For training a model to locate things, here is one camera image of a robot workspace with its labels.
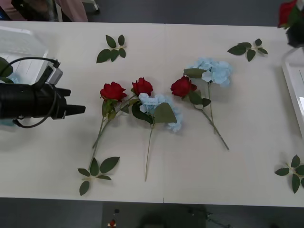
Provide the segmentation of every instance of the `green leaf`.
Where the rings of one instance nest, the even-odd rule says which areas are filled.
[[[168,103],[161,103],[156,107],[154,112],[154,120],[156,123],[176,123],[176,117]]]
[[[255,55],[256,55],[256,51],[255,50],[248,50],[248,52],[247,52],[248,62],[250,62]]]
[[[132,106],[132,114],[135,118],[147,121],[149,124],[153,124],[153,119],[151,116],[147,115],[146,113],[143,113],[139,107],[142,105],[141,102],[136,102]]]
[[[103,102],[103,117],[106,117],[107,114],[107,102],[104,100]]]
[[[3,81],[8,84],[14,84],[14,82],[7,77],[0,77],[0,81]]]
[[[201,78],[202,74],[205,73],[206,70],[202,69],[185,69],[184,70],[184,75],[188,76],[189,78]]]
[[[243,45],[236,45],[232,48],[230,48],[227,52],[230,54],[236,55],[236,56],[241,56],[246,52],[246,47]]]
[[[120,35],[119,38],[118,38],[118,43],[120,46],[123,46],[124,45],[124,36],[123,35]]]
[[[190,102],[192,104],[194,104],[194,105],[202,104],[201,96],[199,94],[197,94],[196,92],[190,90],[188,95],[189,95]]]
[[[106,35],[105,38],[110,48],[116,48],[116,42],[112,37]]]
[[[261,39],[257,39],[257,40],[255,41],[255,43],[256,43],[257,46],[261,46],[261,45],[262,45]]]
[[[136,102],[138,102],[138,99],[132,99],[131,101],[129,101],[129,106],[132,106]]]
[[[209,100],[207,98],[203,98],[201,103],[202,103],[203,107],[207,107],[211,103],[211,100]]]
[[[8,65],[8,61],[6,61],[4,58],[0,57],[0,71],[2,71],[2,69],[4,67],[6,67]],[[10,76],[14,71],[14,68],[12,66],[9,66],[4,72],[2,75],[0,75],[0,77],[8,77]]]
[[[112,157],[112,158],[107,158],[106,160],[103,161],[100,165],[100,172],[101,173],[106,173],[109,172],[111,169],[115,167],[115,165],[118,163],[120,157]]]
[[[88,181],[84,181],[79,188],[79,193],[81,196],[83,196],[84,194],[86,194],[86,192],[89,190],[90,187],[90,182]]]
[[[285,175],[289,174],[289,168],[278,169],[277,171],[275,171],[275,174],[279,175],[279,176],[285,176]]]
[[[112,180],[110,177],[105,176],[105,175],[99,175],[97,178],[98,178],[98,179],[109,180],[109,181]]]
[[[238,45],[244,46],[246,48],[252,48],[252,45],[248,42],[244,42],[244,43],[239,43]]]
[[[128,113],[129,114],[129,104],[126,104],[123,108],[122,108],[122,111],[124,113]]]
[[[92,176],[97,176],[99,173],[98,162],[95,158],[92,160],[92,164],[90,167],[90,173]]]
[[[91,176],[90,173],[89,173],[89,171],[86,170],[86,169],[78,169],[78,172],[79,172],[80,174],[82,174],[82,175],[87,176],[87,177]]]
[[[96,63],[103,63],[107,61],[110,57],[111,57],[111,51],[109,49],[104,49],[101,52],[99,52]]]
[[[295,174],[293,174],[292,186],[294,193],[296,193],[300,187],[300,178]]]
[[[296,168],[300,165],[301,160],[299,158],[298,155],[296,155],[295,157],[293,157],[293,160],[291,161],[291,167]]]
[[[111,61],[114,62],[117,57],[118,57],[118,51],[113,49],[111,51]]]
[[[115,117],[116,117],[116,112],[115,112],[115,111],[112,111],[112,112],[109,114],[108,119],[109,119],[109,120],[112,120],[112,119],[114,119]]]
[[[125,58],[125,56],[127,55],[125,50],[123,48],[118,50],[120,57]]]
[[[298,168],[295,169],[297,174],[304,176],[304,165],[300,165]]]
[[[297,7],[297,5],[295,5],[289,13],[287,23],[291,27],[293,24],[295,24],[297,21],[301,19],[302,19],[301,11]]]
[[[259,48],[258,48],[258,51],[259,51],[259,52],[262,52],[262,53],[265,54],[265,55],[268,55],[268,52],[267,52],[264,48],[259,47]]]

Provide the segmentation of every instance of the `flower stem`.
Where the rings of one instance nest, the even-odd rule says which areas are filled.
[[[208,97],[209,97],[209,100],[211,100],[211,96],[210,96],[211,88],[210,88],[210,86],[211,86],[211,83],[208,82]],[[209,105],[210,105],[211,119],[212,119],[212,122],[214,123],[211,103]]]
[[[149,151],[150,151],[150,141],[151,141],[151,136],[152,136],[152,132],[154,129],[155,124],[153,124],[153,126],[151,127],[151,132],[150,132],[150,137],[149,137],[149,145],[148,145],[148,153],[147,153],[147,161],[146,161],[146,173],[145,173],[145,178],[144,181],[147,181],[147,175],[148,175],[148,158],[149,158]]]
[[[227,148],[227,150],[229,150],[228,145],[227,145],[226,142],[224,141],[223,137],[222,137],[221,134],[219,133],[218,129],[216,128],[216,126],[214,125],[214,123],[212,122],[212,120],[210,120],[209,116],[204,112],[204,110],[199,109],[199,108],[196,108],[196,109],[200,110],[200,111],[205,115],[205,117],[209,120],[210,124],[213,126],[213,128],[215,129],[215,131],[218,133],[219,138],[222,140],[222,142],[224,143],[224,145],[225,145],[225,147]]]

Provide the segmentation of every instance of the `hydrangea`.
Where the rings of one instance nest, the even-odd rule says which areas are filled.
[[[168,129],[173,130],[173,132],[177,132],[178,130],[181,129],[181,122],[183,119],[182,113],[179,108],[174,107],[173,102],[170,97],[164,96],[164,95],[156,95],[155,97],[149,97],[148,94],[139,94],[138,98],[142,102],[142,105],[139,107],[140,110],[143,113],[151,114],[153,115],[155,112],[155,109],[158,105],[161,103],[167,102],[177,120],[176,123],[168,123]]]
[[[232,66],[228,62],[214,61],[212,58],[199,58],[189,68],[198,68],[206,70],[202,74],[202,79],[206,82],[220,84],[221,87],[227,87],[230,84],[230,76],[232,74]]]

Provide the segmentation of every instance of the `red flower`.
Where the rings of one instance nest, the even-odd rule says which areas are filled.
[[[292,2],[283,3],[280,6],[280,22],[279,27],[290,26],[288,25],[288,17],[292,10],[292,8],[296,5],[297,0],[293,0]]]
[[[138,79],[138,82],[132,82],[133,92],[138,96],[139,94],[148,94],[151,96],[151,92],[153,91],[153,87],[150,82],[147,82],[143,77]]]
[[[192,84],[191,80],[184,75],[181,79],[171,85],[171,90],[173,91],[173,95],[184,97],[190,90],[196,90],[196,85]]]
[[[127,96],[124,91],[125,89],[123,89],[120,84],[112,82],[111,84],[104,85],[104,88],[100,90],[100,95],[104,100],[115,99],[121,101],[121,99]]]

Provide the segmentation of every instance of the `white table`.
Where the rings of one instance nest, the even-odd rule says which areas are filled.
[[[1,22],[30,29],[52,47],[61,61],[58,87],[72,90],[70,104],[85,105],[85,114],[48,120],[32,130],[0,133],[0,197],[81,199],[133,202],[207,203],[304,207],[303,189],[293,194],[289,178],[274,174],[303,141],[281,69],[290,50],[282,29],[237,26],[192,26],[100,23]],[[96,64],[107,47],[105,35],[124,34],[126,59]],[[227,52],[239,42],[260,38],[269,57]],[[227,151],[202,113],[174,99],[184,123],[175,134],[157,128],[152,137],[150,168],[144,182],[149,127],[122,115],[108,127],[96,158],[120,156],[113,181],[95,181],[80,197],[77,168],[89,163],[100,124],[99,91],[116,81],[127,91],[144,76],[155,93],[170,86],[198,57],[225,60],[234,67],[229,89],[215,86],[215,124],[230,146]]]

